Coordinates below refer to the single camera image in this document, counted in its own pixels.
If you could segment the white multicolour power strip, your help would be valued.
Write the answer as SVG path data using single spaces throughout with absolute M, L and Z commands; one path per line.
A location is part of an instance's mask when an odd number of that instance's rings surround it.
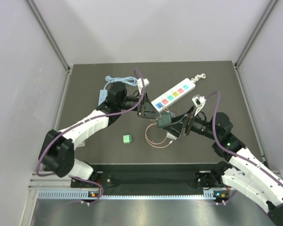
M 185 78 L 180 83 L 176 84 L 168 91 L 154 99 L 151 104 L 160 113 L 187 95 L 189 92 L 195 89 L 195 87 L 196 85 L 194 82 L 188 78 Z

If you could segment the dark green plug adapter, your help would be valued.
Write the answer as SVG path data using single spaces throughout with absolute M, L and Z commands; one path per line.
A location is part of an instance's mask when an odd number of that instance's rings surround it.
M 162 128 L 164 126 L 167 126 L 172 123 L 172 115 L 169 112 L 163 112 L 162 113 L 162 118 L 157 119 L 157 127 Z

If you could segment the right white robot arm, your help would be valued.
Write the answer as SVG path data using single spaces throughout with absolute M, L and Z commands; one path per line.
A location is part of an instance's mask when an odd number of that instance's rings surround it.
M 224 159 L 211 170 L 211 182 L 229 186 L 255 202 L 277 226 L 283 226 L 283 179 L 260 162 L 232 132 L 225 113 L 215 112 L 210 121 L 195 107 L 162 126 L 176 138 L 195 132 L 214 140 L 215 153 Z

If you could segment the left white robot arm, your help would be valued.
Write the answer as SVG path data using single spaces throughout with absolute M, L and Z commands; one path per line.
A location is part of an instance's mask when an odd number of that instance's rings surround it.
M 66 129 L 52 129 L 46 134 L 38 164 L 49 169 L 51 175 L 81 178 L 86 186 L 94 186 L 98 176 L 92 166 L 75 159 L 76 148 L 99 130 L 112 125 L 124 113 L 136 111 L 139 117 L 160 119 L 161 114 L 145 91 L 148 84 L 146 79 L 141 80 L 138 97 L 129 97 L 124 83 L 113 83 L 105 100 L 87 117 Z

